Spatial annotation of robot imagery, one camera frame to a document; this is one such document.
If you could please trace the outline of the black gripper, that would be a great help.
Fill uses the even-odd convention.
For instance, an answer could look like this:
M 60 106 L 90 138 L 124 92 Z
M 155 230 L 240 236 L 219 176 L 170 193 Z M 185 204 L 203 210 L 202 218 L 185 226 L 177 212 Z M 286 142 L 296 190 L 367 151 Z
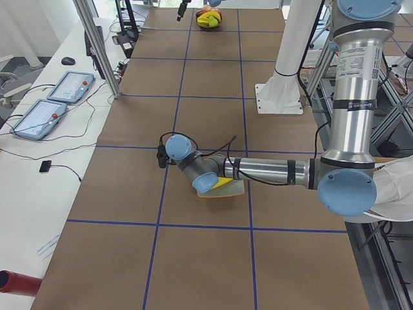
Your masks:
M 166 147 L 164 145 L 158 145 L 156 158 L 160 168 L 166 168 L 169 164 L 169 156 L 166 153 Z
M 190 3 L 190 0 L 181 1 L 181 4 L 179 5 L 178 11 L 177 11 L 178 16 L 184 16 L 189 3 Z

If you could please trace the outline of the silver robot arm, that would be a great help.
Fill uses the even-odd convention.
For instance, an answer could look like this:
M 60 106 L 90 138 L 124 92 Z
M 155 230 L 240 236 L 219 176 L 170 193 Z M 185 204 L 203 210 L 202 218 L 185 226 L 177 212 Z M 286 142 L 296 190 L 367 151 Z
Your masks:
M 168 132 L 159 139 L 159 166 L 177 165 L 199 194 L 218 188 L 221 178 L 302 185 L 317 191 L 327 209 L 350 220 L 363 215 L 410 220 L 412 160 L 394 160 L 378 170 L 369 151 L 381 53 L 400 6 L 399 1 L 332 3 L 338 68 L 328 146 L 322 154 L 307 161 L 203 154 L 188 136 Z
M 192 2 L 191 0 L 182 0 L 182 1 L 181 1 L 180 5 L 179 5 L 179 8 L 178 8 L 178 11 L 177 11 L 177 20 L 178 20 L 178 21 L 184 16 L 185 11 L 186 11 L 186 9 L 187 9 L 187 6 L 188 6 L 188 4 L 191 3 L 191 2 Z M 207 3 L 208 3 L 210 6 L 213 6 L 213 7 L 220 5 L 221 2 L 222 2 L 222 0 L 210 0 L 210 1 L 207 1 Z

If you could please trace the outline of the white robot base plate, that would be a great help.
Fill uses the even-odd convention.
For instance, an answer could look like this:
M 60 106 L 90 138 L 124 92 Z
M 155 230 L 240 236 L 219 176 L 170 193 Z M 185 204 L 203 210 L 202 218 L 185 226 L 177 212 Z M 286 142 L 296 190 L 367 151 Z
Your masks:
M 255 85 L 257 112 L 260 114 L 301 115 L 299 69 L 305 58 L 312 29 L 323 8 L 322 0 L 295 0 L 290 4 L 281 45 L 272 77 Z

